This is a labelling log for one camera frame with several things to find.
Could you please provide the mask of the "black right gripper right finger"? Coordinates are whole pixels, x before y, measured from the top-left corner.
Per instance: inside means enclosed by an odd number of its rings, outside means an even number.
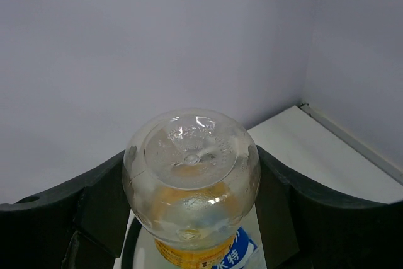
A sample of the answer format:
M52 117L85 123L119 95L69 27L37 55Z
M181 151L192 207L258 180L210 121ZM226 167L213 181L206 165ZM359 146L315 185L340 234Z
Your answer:
M268 268L402 268L402 202L326 187L263 148L255 207Z

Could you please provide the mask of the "blue-label bottle white cap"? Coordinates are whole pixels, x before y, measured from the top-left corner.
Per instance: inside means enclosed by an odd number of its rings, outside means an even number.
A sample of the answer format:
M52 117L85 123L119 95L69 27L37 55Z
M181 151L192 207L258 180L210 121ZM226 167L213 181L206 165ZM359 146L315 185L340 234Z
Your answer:
M267 269L263 245L253 241L243 227L238 228L230 251L212 268L217 269Z

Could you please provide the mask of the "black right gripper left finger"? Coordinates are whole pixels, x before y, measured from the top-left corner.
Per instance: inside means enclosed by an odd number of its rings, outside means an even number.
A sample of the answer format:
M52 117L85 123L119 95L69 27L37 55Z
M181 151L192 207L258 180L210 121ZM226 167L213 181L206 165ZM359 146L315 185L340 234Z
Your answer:
M130 206L123 153L53 188L1 204L1 268L113 268Z

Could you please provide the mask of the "orange-label bottle yellow cap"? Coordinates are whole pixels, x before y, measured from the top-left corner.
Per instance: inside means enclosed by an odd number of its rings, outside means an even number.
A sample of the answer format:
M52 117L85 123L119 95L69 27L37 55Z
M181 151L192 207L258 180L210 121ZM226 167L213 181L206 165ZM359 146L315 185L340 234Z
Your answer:
M149 120L123 157L123 189L137 221L179 268L225 268L260 176L247 130L223 113L200 108Z

